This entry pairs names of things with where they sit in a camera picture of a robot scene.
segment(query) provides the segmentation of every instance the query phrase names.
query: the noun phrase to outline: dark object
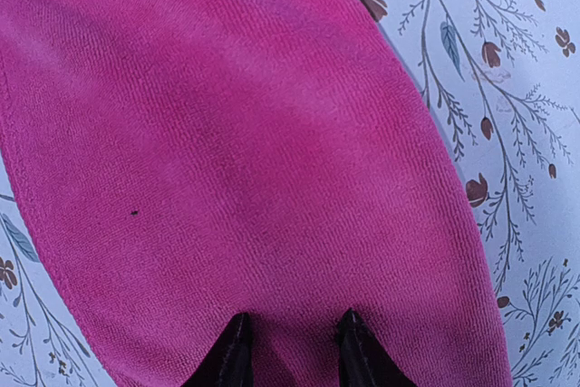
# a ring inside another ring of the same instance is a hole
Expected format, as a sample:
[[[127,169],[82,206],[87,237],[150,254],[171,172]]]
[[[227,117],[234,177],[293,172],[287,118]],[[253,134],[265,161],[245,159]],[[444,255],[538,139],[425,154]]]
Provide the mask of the dark object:
[[[251,350],[250,316],[236,314],[183,387],[253,387]]]
[[[416,387],[353,309],[338,325],[340,387]]]

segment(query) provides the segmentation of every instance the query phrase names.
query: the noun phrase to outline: pink cloth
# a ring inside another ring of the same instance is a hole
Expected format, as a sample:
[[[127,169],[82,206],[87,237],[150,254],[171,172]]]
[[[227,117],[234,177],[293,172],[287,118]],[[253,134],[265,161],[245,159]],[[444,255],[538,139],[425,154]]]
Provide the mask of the pink cloth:
[[[334,387],[350,306],[420,387],[511,384],[463,189],[357,0],[0,0],[0,55],[17,201],[120,386],[180,385],[247,310],[257,386]]]

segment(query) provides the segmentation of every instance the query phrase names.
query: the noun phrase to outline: pink towel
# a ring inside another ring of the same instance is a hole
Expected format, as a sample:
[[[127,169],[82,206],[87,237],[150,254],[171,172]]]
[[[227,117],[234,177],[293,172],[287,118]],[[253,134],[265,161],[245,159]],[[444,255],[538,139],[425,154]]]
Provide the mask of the pink towel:
[[[229,318],[257,386],[337,385],[353,306],[420,387],[511,384],[450,159],[358,0],[0,0],[1,147],[120,386],[178,386]]]

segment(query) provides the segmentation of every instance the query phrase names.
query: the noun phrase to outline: blue leaf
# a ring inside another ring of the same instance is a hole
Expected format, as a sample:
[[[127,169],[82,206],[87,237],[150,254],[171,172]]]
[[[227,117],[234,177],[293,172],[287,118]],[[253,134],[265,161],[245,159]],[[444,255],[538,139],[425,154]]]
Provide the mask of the blue leaf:
[[[2,220],[4,221],[8,235],[10,235],[16,246],[20,248],[22,254],[24,254],[28,260],[32,260],[33,262],[40,262],[36,251],[34,251],[33,244],[30,243],[28,237],[26,237],[22,231],[16,228],[10,218],[4,213],[2,214]]]
[[[451,58],[453,65],[455,65],[455,69],[457,73],[459,73],[459,77],[463,79],[463,75],[461,74],[461,69],[459,66],[459,50],[457,48],[457,39],[455,36],[455,28],[452,24],[447,22],[441,23],[441,42],[443,43],[443,47],[445,48],[445,52]]]

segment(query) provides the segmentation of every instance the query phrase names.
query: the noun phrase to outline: brown flower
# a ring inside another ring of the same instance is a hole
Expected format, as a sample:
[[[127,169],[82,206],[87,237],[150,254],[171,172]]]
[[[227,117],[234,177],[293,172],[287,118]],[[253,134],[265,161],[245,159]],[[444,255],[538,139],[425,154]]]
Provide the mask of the brown flower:
[[[507,296],[501,296],[498,298],[498,307],[506,308],[509,305],[509,298]]]
[[[379,22],[387,15],[387,4],[384,0],[361,0],[361,2],[369,10],[375,22]]]
[[[547,333],[552,335],[552,333],[556,330],[556,328],[562,328],[565,319],[564,317],[564,310],[561,312],[555,312],[554,317],[550,319],[550,323],[548,324],[549,328],[547,329]]]
[[[488,199],[488,181],[479,173],[479,183],[475,180],[470,180],[465,185],[465,190],[468,194],[469,204],[476,208],[481,206],[486,199]]]
[[[567,58],[570,53],[576,53],[576,46],[570,41],[570,34],[566,29],[556,28],[556,42],[562,47],[562,53]]]
[[[483,117],[481,120],[481,132],[488,140],[491,140],[491,133],[493,133],[493,124],[488,117]]]
[[[490,41],[486,41],[481,47],[481,56],[483,57],[483,62],[489,65],[491,68],[499,67],[501,65],[501,59],[499,59],[498,52],[501,52],[499,47]]]
[[[542,11],[546,11],[546,7],[544,6],[544,2],[542,2],[542,0],[534,0],[536,2],[536,5],[538,8],[540,8]]]
[[[4,263],[4,260],[0,257],[0,282],[4,281],[6,287],[9,289],[12,289],[13,285],[18,284],[14,269],[15,266],[10,260],[6,260],[6,263]]]

